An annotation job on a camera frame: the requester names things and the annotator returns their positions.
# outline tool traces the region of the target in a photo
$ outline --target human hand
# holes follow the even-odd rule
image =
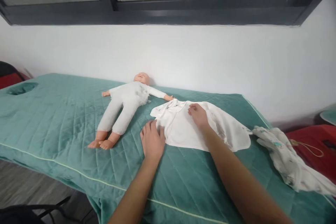
[[[189,105],[188,114],[192,116],[194,123],[199,129],[210,126],[206,115],[207,113],[198,103]]]
[[[164,99],[166,100],[166,101],[171,101],[171,100],[173,100],[174,99],[174,97],[173,96],[169,96],[169,95],[165,95],[164,96]]]
[[[159,162],[165,148],[164,128],[160,127],[160,134],[156,129],[156,120],[145,124],[140,132],[140,138],[145,159]]]

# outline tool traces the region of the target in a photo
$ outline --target white wall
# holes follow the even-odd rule
[[[241,93],[277,126],[336,101],[336,0],[301,27],[40,26],[0,18],[0,60],[33,76],[51,72]]]

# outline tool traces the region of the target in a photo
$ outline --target doll leg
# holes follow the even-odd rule
[[[132,120],[134,113],[139,107],[139,102],[127,102],[124,104],[121,114],[116,120],[112,128],[112,133],[109,138],[105,141],[100,141],[100,147],[103,149],[111,149],[116,142],[119,140],[120,136],[123,135]]]
[[[97,134],[94,141],[92,141],[88,148],[99,148],[99,141],[104,141],[107,133],[111,130],[112,125],[117,117],[117,114],[121,108],[121,101],[111,100],[107,106],[103,117],[100,120],[100,123],[97,128]]]

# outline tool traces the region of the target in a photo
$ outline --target green quilted cover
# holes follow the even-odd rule
[[[44,173],[87,194],[106,223],[143,160],[139,133],[165,103],[149,97],[111,150],[88,149],[110,102],[102,91],[120,82],[48,74],[0,90],[0,158]],[[267,121],[240,94],[211,94],[157,87],[179,100],[207,101],[252,129]],[[295,223],[330,223],[333,206],[314,192],[285,185],[265,148],[251,137],[235,154]],[[148,196],[143,223],[242,223],[208,152],[166,145]]]

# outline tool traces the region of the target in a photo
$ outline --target doll hand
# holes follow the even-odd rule
[[[174,97],[173,96],[168,96],[168,95],[165,95],[164,96],[164,99],[166,100],[166,101],[171,101],[171,100],[173,100],[174,99]]]
[[[106,91],[106,92],[103,92],[101,95],[102,95],[103,97],[110,96],[110,92],[109,92],[109,91]]]

